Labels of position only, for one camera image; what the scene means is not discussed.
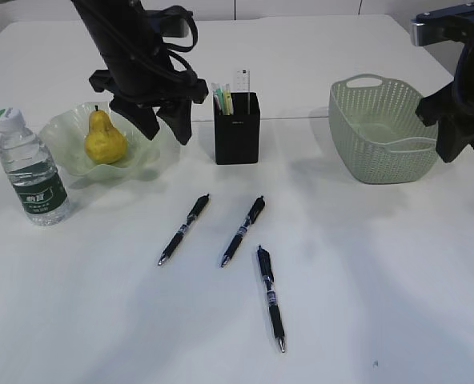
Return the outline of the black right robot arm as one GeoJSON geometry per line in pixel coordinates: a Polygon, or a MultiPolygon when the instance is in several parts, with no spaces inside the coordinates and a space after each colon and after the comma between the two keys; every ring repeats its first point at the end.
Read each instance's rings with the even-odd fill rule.
{"type": "Polygon", "coordinates": [[[438,124],[444,161],[474,149],[472,38],[449,74],[384,15],[203,21],[198,29],[197,45],[185,53],[198,76],[213,81],[248,68],[267,118],[307,117],[327,103],[334,82],[377,73],[411,82],[425,94],[417,114],[438,124]]]}

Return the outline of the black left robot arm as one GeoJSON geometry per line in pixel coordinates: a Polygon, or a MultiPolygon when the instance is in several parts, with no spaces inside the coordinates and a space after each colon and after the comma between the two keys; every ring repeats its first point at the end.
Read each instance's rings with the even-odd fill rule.
{"type": "Polygon", "coordinates": [[[208,88],[183,54],[198,40],[193,14],[182,6],[143,8],[140,1],[76,1],[105,69],[89,83],[112,94],[110,108],[153,139],[164,121],[177,141],[191,138],[191,107],[204,103],[208,88]]]}

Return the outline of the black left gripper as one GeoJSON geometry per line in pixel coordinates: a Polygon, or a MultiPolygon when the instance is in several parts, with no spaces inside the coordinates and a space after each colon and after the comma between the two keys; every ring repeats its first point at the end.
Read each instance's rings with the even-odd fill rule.
{"type": "Polygon", "coordinates": [[[192,103],[203,104],[208,96],[207,84],[198,79],[192,86],[173,85],[171,82],[153,85],[142,91],[124,91],[119,87],[109,70],[96,70],[89,83],[97,93],[112,94],[110,108],[131,122],[148,140],[159,132],[155,112],[146,107],[159,107],[157,115],[170,127],[181,145],[191,139],[192,103]]]}

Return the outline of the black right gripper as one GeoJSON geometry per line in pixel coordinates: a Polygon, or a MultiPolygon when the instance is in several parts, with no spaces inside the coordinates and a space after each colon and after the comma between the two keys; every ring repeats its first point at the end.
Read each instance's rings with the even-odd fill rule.
{"type": "Polygon", "coordinates": [[[436,152],[445,163],[454,161],[466,146],[474,149],[474,87],[454,92],[451,82],[422,98],[416,115],[425,126],[438,126],[436,152]]]}

